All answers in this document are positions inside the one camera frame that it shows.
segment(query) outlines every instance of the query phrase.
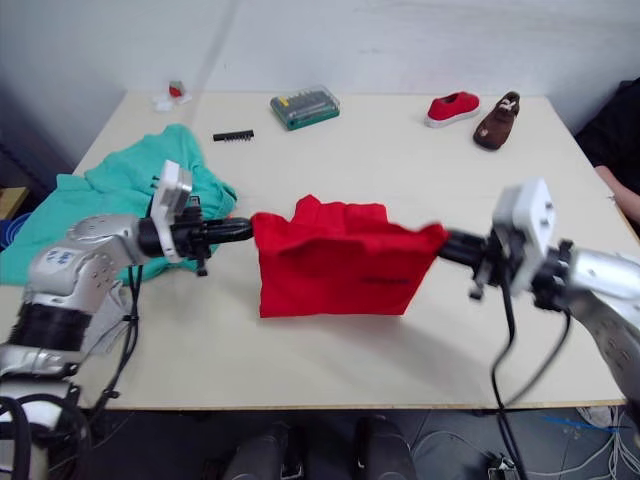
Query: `red fabric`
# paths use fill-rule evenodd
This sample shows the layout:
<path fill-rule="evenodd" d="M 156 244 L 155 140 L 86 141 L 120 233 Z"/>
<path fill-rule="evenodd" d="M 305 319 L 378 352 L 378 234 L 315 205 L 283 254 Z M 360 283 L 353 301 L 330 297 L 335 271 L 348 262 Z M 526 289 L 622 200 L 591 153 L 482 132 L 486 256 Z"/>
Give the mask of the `red fabric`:
<path fill-rule="evenodd" d="M 468 113 L 480 105 L 480 99 L 467 92 L 452 93 L 447 97 L 436 98 L 427 115 L 434 120 L 447 120 L 461 113 Z"/>
<path fill-rule="evenodd" d="M 389 223 L 384 205 L 301 199 L 288 222 L 252 218 L 260 258 L 261 317 L 401 315 L 449 233 Z"/>

